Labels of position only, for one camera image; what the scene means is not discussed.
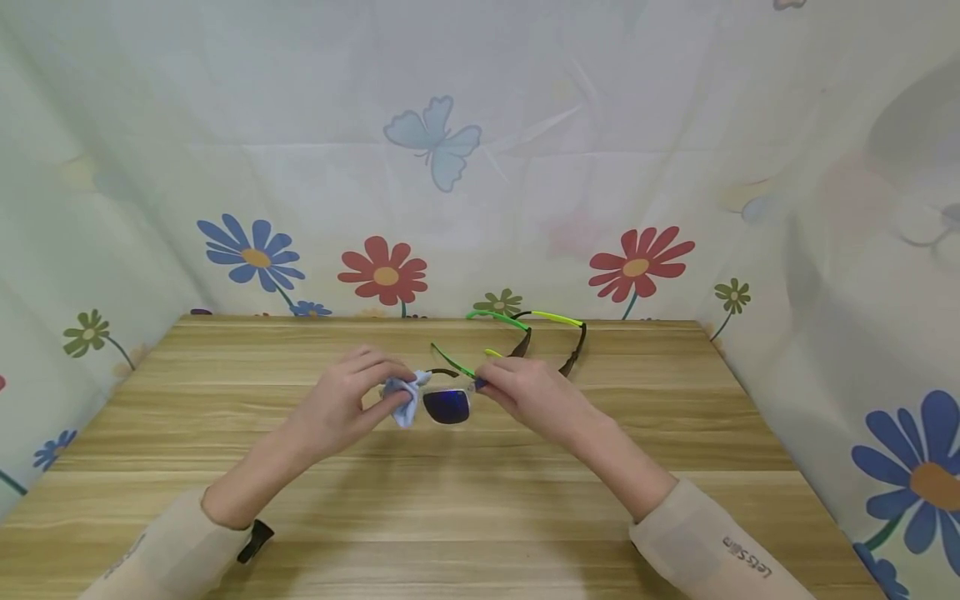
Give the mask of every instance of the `wood grain surface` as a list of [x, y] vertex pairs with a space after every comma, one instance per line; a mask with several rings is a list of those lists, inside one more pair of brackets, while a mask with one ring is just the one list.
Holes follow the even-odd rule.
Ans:
[[[693, 322], [590, 322], [572, 380], [691, 479], [821, 600], [878, 599], [850, 544]], [[559, 367], [579, 331], [534, 323]], [[277, 426], [349, 348], [413, 369], [509, 351], [493, 321], [185, 317], [0, 527], [0, 599], [66, 600], [180, 492]], [[370, 394], [367, 400], [374, 400]], [[262, 518], [275, 539], [223, 600], [680, 598], [637, 554], [629, 518], [579, 463], [478, 396], [463, 424], [420, 411], [308, 471]]]

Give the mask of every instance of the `beige sleeve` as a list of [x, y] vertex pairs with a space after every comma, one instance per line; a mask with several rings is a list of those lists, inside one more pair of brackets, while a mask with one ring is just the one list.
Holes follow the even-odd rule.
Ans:
[[211, 522], [200, 508], [203, 495], [192, 490], [177, 498], [80, 600], [197, 600], [219, 586], [251, 529]]
[[814, 600], [774, 557], [689, 481], [634, 525], [650, 565], [692, 600]]

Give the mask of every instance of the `small green flower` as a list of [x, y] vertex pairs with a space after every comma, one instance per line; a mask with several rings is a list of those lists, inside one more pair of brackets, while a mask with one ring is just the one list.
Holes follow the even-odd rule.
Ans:
[[99, 350], [104, 346], [104, 339], [108, 338], [110, 332], [107, 327], [109, 321], [101, 321], [100, 312], [94, 308], [89, 314], [80, 313], [77, 315], [77, 321], [80, 322], [80, 329], [65, 329], [63, 335], [73, 338], [63, 345], [63, 351], [80, 358], [93, 346], [93, 349]]
[[729, 313], [742, 314], [743, 305], [750, 301], [750, 296], [747, 295], [747, 292], [750, 291], [750, 284], [744, 283], [743, 287], [740, 287], [740, 282], [736, 277], [730, 280], [730, 285], [718, 283], [713, 286], [713, 289], [716, 291], [717, 298], [726, 300], [723, 309]]
[[514, 291], [509, 287], [504, 288], [504, 290], [500, 292], [500, 298], [492, 292], [487, 292], [485, 296], [489, 301], [476, 302], [473, 308], [476, 310], [489, 310], [505, 317], [513, 317], [516, 313], [520, 312], [520, 301], [523, 300], [523, 296], [514, 296]]

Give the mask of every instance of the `white fabric backdrop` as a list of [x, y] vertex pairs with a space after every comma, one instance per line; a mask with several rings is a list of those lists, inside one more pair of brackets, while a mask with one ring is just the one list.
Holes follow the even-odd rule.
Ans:
[[0, 5], [0, 513], [191, 309], [697, 318], [888, 594], [939, 597], [960, 574], [958, 16]]

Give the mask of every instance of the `finger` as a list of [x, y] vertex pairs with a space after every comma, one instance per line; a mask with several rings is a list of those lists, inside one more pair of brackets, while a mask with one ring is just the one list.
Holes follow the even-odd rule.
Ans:
[[389, 417], [394, 411], [412, 400], [410, 393], [406, 390], [397, 390], [389, 396], [385, 396], [379, 402], [365, 410], [357, 418], [362, 429], [370, 431], [382, 420]]
[[364, 388], [364, 394], [373, 386], [383, 383], [390, 377], [399, 377], [404, 381], [417, 380], [417, 376], [414, 375], [414, 372], [407, 369], [406, 365], [392, 360], [384, 360], [384, 362], [360, 371], [356, 375], [360, 378], [361, 385]]
[[364, 354], [367, 354], [368, 352], [372, 352], [374, 350], [376, 350], [376, 348], [374, 348], [370, 344], [364, 344], [362, 346], [358, 346], [353, 350], [351, 350], [350, 352], [347, 352], [346, 354], [344, 354], [344, 357], [340, 359], [340, 362], [346, 363], [350, 359], [356, 358], [357, 356], [363, 356]]
[[504, 371], [517, 372], [523, 369], [523, 367], [529, 363], [530, 360], [527, 358], [520, 358], [519, 356], [504, 356], [502, 358], [494, 358], [487, 364], [496, 365]]
[[[484, 379], [489, 384], [493, 384], [500, 390], [509, 393], [516, 385], [516, 373], [508, 371], [501, 367], [497, 361], [484, 363], [477, 367], [477, 377]], [[483, 394], [487, 386], [483, 386], [478, 392]]]
[[385, 360], [387, 360], [387, 354], [381, 349], [374, 348], [356, 358], [351, 358], [346, 362], [346, 366], [348, 372], [360, 372], [364, 369], [369, 369], [373, 365], [382, 363]]
[[503, 410], [507, 411], [507, 414], [514, 419], [519, 420], [519, 412], [516, 409], [516, 400], [508, 396], [506, 392], [497, 388], [495, 385], [487, 384], [481, 390], [477, 390], [477, 394], [481, 394], [493, 400], [503, 407]]

